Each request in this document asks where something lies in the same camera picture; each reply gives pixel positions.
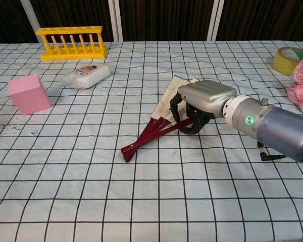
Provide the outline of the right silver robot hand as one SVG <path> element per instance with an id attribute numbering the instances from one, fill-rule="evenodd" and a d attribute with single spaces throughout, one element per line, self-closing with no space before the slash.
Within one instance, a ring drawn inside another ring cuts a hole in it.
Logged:
<path id="1" fill-rule="evenodd" d="M 197 81 L 180 86 L 170 100 L 170 110 L 179 130 L 187 135 L 194 135 L 211 120 L 223 117 L 224 104 L 237 96 L 236 89 L 212 80 Z M 185 102 L 187 119 L 180 120 L 178 104 Z"/>

